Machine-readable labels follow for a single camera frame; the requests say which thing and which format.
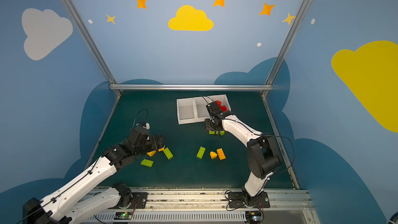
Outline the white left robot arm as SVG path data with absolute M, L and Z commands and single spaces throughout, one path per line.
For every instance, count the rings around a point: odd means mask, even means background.
M 83 200 L 92 189 L 137 157 L 165 148 L 163 135 L 151 135 L 150 125 L 141 122 L 121 143 L 107 148 L 85 171 L 41 200 L 24 204 L 22 224 L 80 224 L 108 209 L 137 207 L 132 192 L 124 183 L 116 183 L 105 192 Z

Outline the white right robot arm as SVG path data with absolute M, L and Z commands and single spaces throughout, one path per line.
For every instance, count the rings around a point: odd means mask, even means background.
M 250 175 L 243 187 L 243 195 L 251 200 L 259 196 L 270 177 L 281 166 L 281 154 L 272 135 L 263 134 L 243 123 L 231 111 L 223 111 L 217 102 L 206 105 L 209 118 L 205 119 L 207 131 L 226 131 L 247 148 Z

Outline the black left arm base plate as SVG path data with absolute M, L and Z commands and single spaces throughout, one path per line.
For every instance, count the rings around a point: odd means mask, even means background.
M 148 198 L 147 192 L 133 192 L 121 196 L 113 209 L 144 209 Z

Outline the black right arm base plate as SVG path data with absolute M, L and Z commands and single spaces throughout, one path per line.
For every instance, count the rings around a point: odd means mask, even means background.
M 269 198 L 266 192 L 261 191 L 254 197 L 241 191 L 227 191 L 224 196 L 228 201 L 228 209 L 238 208 L 270 208 Z

